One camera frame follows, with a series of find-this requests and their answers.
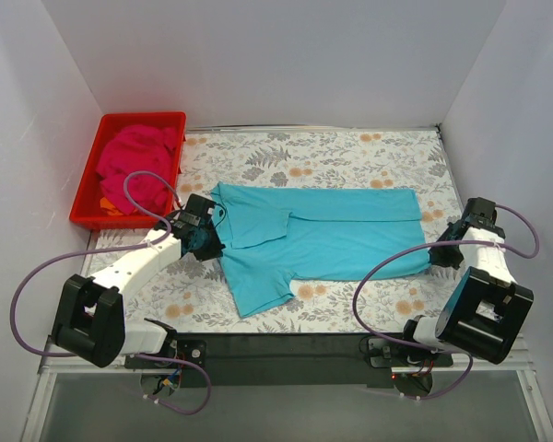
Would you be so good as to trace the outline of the turquoise t shirt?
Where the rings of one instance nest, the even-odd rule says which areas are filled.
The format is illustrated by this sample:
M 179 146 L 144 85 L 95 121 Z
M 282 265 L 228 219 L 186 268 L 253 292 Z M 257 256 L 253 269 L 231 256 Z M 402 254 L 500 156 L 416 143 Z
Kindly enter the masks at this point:
M 294 297 L 294 280 L 359 281 L 425 240 L 412 189 L 258 188 L 218 183 L 220 265 L 242 318 Z

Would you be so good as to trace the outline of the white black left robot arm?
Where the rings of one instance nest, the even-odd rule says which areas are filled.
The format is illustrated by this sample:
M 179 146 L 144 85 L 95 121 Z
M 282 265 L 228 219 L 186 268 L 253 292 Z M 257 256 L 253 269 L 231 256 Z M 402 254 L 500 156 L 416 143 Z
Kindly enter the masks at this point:
M 192 194 L 181 210 L 165 216 L 119 260 L 88 277 L 73 275 L 63 286 L 51 338 L 94 366 L 119 356 L 146 354 L 159 368 L 178 355 L 177 332 L 159 320 L 127 320 L 126 302 L 183 256 L 200 261 L 222 256 L 213 214 L 216 203 Z

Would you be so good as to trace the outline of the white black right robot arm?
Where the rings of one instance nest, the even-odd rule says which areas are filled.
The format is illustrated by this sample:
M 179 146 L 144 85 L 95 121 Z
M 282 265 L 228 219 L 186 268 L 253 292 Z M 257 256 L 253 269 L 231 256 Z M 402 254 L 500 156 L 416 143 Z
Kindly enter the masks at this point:
M 406 323 L 400 358 L 423 364 L 436 350 L 464 351 L 492 364 L 511 351 L 534 302 L 508 269 L 505 233 L 496 225 L 497 205 L 477 197 L 450 223 L 429 250 L 430 263 L 462 270 L 463 276 L 436 318 L 419 315 Z

